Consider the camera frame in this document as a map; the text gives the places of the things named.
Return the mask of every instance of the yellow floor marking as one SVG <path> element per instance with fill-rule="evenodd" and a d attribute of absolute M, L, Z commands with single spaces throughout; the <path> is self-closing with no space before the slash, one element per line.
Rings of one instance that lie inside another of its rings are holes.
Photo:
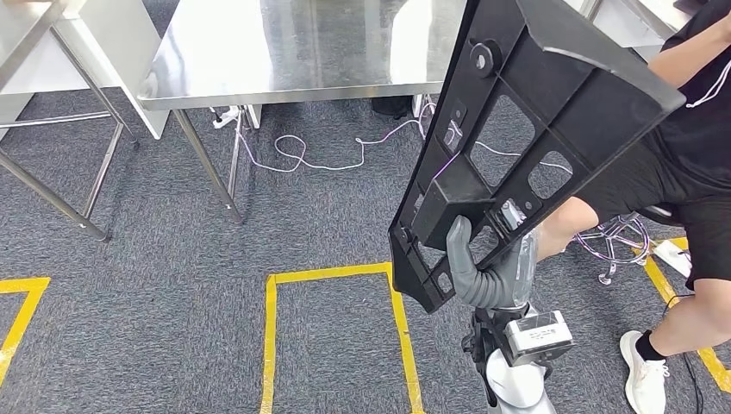
<path fill-rule="evenodd" d="M 10 331 L 5 337 L 3 347 L 0 348 L 0 386 L 3 384 L 8 367 L 10 367 L 10 360 L 16 354 L 23 333 L 30 323 L 30 318 L 33 317 L 35 307 L 38 306 L 41 295 L 46 290 L 46 287 L 48 287 L 48 282 L 50 281 L 50 278 L 0 280 L 0 293 L 28 293 L 16 320 L 10 326 Z"/>
<path fill-rule="evenodd" d="M 277 280 L 277 284 L 306 282 L 308 280 L 344 278 L 346 276 L 354 276 L 356 274 L 368 273 L 386 273 L 386 269 L 390 270 L 390 262 L 376 263 L 373 265 L 357 265 L 344 267 L 330 267 L 328 269 L 304 270 L 301 272 L 278 273 L 273 274 Z"/>
<path fill-rule="evenodd" d="M 683 250 L 688 247 L 688 241 L 685 237 L 672 239 L 671 242 Z M 647 275 L 650 277 L 650 280 L 655 285 L 655 288 L 658 290 L 665 303 L 668 303 L 675 297 L 675 290 L 672 289 L 670 282 L 667 281 L 665 275 L 660 271 L 652 257 L 647 257 L 645 272 L 647 272 Z M 670 303 L 670 306 L 675 306 L 678 302 L 679 299 L 674 298 Z M 698 355 L 701 357 L 701 361 L 703 361 L 706 368 L 708 368 L 710 375 L 713 377 L 716 384 L 718 384 L 718 387 L 721 388 L 722 391 L 731 392 L 731 370 L 727 370 L 726 367 L 723 366 L 723 363 L 719 361 L 714 350 L 712 348 L 701 349 L 698 351 Z"/>
<path fill-rule="evenodd" d="M 260 414 L 271 414 L 274 403 L 274 369 L 277 365 L 277 280 L 266 280 L 266 321 L 264 326 L 264 372 L 261 383 Z"/>
<path fill-rule="evenodd" d="M 264 330 L 264 369 L 262 374 L 262 395 L 259 414 L 272 414 L 274 403 L 274 374 L 277 359 L 277 285 L 283 283 L 305 282 L 309 280 L 344 278 L 370 273 L 385 273 L 388 278 L 390 299 L 393 308 L 393 317 L 398 330 L 398 340 L 401 345 L 401 358 L 406 389 L 411 403 L 411 414 L 424 414 L 422 406 L 422 391 L 419 386 L 419 376 L 416 373 L 414 350 L 411 347 L 409 326 L 406 323 L 406 311 L 403 308 L 401 294 L 393 290 L 391 263 L 376 263 L 347 267 L 331 267 L 327 269 L 306 270 L 302 272 L 277 273 L 269 275 L 266 281 L 266 326 Z"/>
<path fill-rule="evenodd" d="M 688 250 L 688 238 L 678 237 L 677 239 L 670 239 L 670 242 L 678 246 L 681 250 Z"/>
<path fill-rule="evenodd" d="M 393 317 L 396 319 L 398 340 L 401 343 L 401 359 L 403 361 L 403 371 L 406 374 L 406 389 L 409 390 L 409 400 L 411 401 L 411 414 L 424 414 L 422 388 L 419 386 L 419 374 L 416 373 L 416 358 L 414 357 L 414 349 L 411 347 L 411 334 L 409 333 L 409 326 L 406 323 L 406 310 L 403 308 L 403 298 L 401 297 L 401 293 L 393 290 L 392 266 L 390 263 L 386 263 L 386 265 L 390 301 L 393 304 Z"/>

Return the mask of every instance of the power strip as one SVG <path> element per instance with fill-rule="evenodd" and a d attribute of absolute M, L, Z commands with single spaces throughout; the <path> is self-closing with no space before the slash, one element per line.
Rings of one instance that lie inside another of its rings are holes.
<path fill-rule="evenodd" d="M 672 241 L 663 241 L 653 250 L 653 253 L 686 278 L 690 276 L 692 268 L 690 254 L 673 244 Z"/>
<path fill-rule="evenodd" d="M 228 111 L 221 114 L 221 121 L 213 121 L 213 128 L 215 129 L 221 129 L 228 125 L 229 122 L 235 121 L 236 118 L 239 116 L 239 113 L 241 111 L 239 110 L 238 106 L 229 106 Z"/>

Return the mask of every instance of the knee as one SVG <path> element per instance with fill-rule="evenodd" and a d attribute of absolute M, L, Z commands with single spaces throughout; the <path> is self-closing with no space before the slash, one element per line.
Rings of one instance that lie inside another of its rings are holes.
<path fill-rule="evenodd" d="M 569 198 L 541 224 L 543 231 L 551 235 L 573 236 L 599 224 L 594 209 L 580 198 Z"/>
<path fill-rule="evenodd" d="M 703 316 L 719 332 L 731 337 L 731 281 L 700 279 L 696 280 L 695 289 Z"/>

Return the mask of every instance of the white earphone cable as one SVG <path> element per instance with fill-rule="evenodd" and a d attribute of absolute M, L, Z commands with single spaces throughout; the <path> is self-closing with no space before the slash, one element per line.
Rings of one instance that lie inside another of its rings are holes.
<path fill-rule="evenodd" d="M 426 140 L 427 133 L 426 133 L 426 131 L 424 129 L 424 125 L 422 124 L 422 118 L 424 117 L 424 111 L 427 108 L 430 108 L 432 110 L 432 114 L 434 114 L 434 108 L 435 107 L 436 107 L 436 103 L 433 103 L 433 102 L 429 101 L 427 104 L 424 105 L 424 107 L 422 108 L 421 112 L 419 113 L 419 116 L 418 116 L 417 119 L 411 119 L 411 120 L 408 120 L 408 121 L 402 123 L 401 125 L 395 127 L 391 132 L 389 132 L 388 134 L 384 135 L 384 137 L 381 138 L 380 140 L 377 140 L 377 141 L 363 141 L 360 138 L 356 138 L 355 141 L 358 142 L 358 144 L 360 144 L 360 161 L 357 164 L 353 164 L 351 166 L 318 166 L 318 165 L 315 165 L 315 164 L 310 164 L 309 162 L 307 162 L 304 159 L 304 155 L 307 152 L 307 143 L 302 138 L 300 138 L 300 137 L 298 137 L 296 135 L 282 135 L 279 138 L 277 138 L 276 140 L 274 140 L 274 149 L 278 153 L 282 154 L 283 156 L 285 156 L 287 158 L 292 158 L 293 160 L 297 160 L 297 163 L 292 168 L 283 169 L 283 168 L 276 168 L 275 166 L 267 166 L 267 165 L 261 164 L 260 162 L 258 162 L 254 158 L 253 152 L 252 152 L 251 148 L 249 147 L 248 141 L 247 141 L 246 137 L 244 136 L 244 134 L 241 132 L 241 127 L 242 127 L 242 125 L 241 125 L 241 116 L 242 116 L 242 114 L 241 113 L 239 113 L 239 115 L 236 118 L 236 137 L 237 137 L 237 139 L 240 139 L 241 142 L 244 144 L 244 148 L 246 149 L 247 154 L 249 156 L 249 159 L 252 161 L 252 163 L 255 166 L 264 168 L 266 170 L 274 171 L 276 173 L 293 173 L 301 165 L 305 165 L 305 166 L 308 166 L 310 168 L 320 169 L 320 170 L 343 171 L 343 170 L 349 170 L 349 169 L 357 168 L 359 166 L 363 166 L 363 164 L 366 162 L 366 145 L 375 145 L 375 144 L 380 144 L 380 143 L 386 142 L 398 130 L 402 129 L 406 125 L 409 125 L 410 123 L 415 123 L 419 127 L 419 135 L 422 137 L 422 140 L 423 141 Z M 450 123 L 450 125 L 449 125 L 449 131 L 452 132 L 452 135 L 448 138 L 448 140 L 446 140 L 445 143 L 447 145 L 451 144 L 452 141 L 454 140 L 454 138 L 456 136 L 460 136 L 460 137 L 462 136 L 461 131 L 459 131 L 459 128 L 454 124 L 454 121 L 452 121 Z M 294 140 L 298 141 L 299 143 L 301 143 L 302 144 L 302 151 L 299 154 L 289 154 L 289 153 L 286 153 L 284 150 L 282 150 L 282 148 L 279 147 L 279 143 L 283 139 L 286 139 L 286 138 L 291 138 L 291 139 L 294 139 Z M 487 149 L 488 151 L 490 151 L 490 152 L 492 152 L 494 154 L 503 155 L 503 156 L 509 156 L 509 157 L 520 157 L 521 156 L 520 154 L 503 153 L 503 152 L 497 151 L 497 150 L 492 149 L 491 147 L 483 144 L 480 141 L 476 141 L 475 143 L 478 144 L 480 147 L 483 147 L 483 148 Z M 565 166 L 561 166 L 559 164 L 552 164 L 552 163 L 543 162 L 543 161 L 540 162 L 540 164 L 543 165 L 543 166 L 550 166 L 550 167 L 554 167 L 554 168 L 559 168 L 561 170 L 566 171 L 569 174 L 572 173 L 572 171 L 569 168 L 566 168 Z"/>

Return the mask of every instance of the black plastic frame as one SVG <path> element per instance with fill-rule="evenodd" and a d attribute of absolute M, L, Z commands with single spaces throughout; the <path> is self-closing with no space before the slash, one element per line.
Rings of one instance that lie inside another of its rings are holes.
<path fill-rule="evenodd" d="M 491 187 L 469 154 L 501 95 L 536 134 Z M 562 0 L 468 0 L 434 120 L 389 228 L 394 288 L 436 311 L 454 295 L 440 289 L 438 278 L 452 275 L 446 257 L 429 268 L 419 242 L 445 250 L 454 218 L 467 216 L 473 237 L 484 226 L 497 235 L 497 247 L 478 263 L 486 268 L 684 101 Z M 454 152 L 442 140 L 451 122 L 463 134 Z M 544 200 L 528 175 L 552 151 L 573 174 Z M 527 217 L 517 229 L 500 214 L 510 199 Z"/>

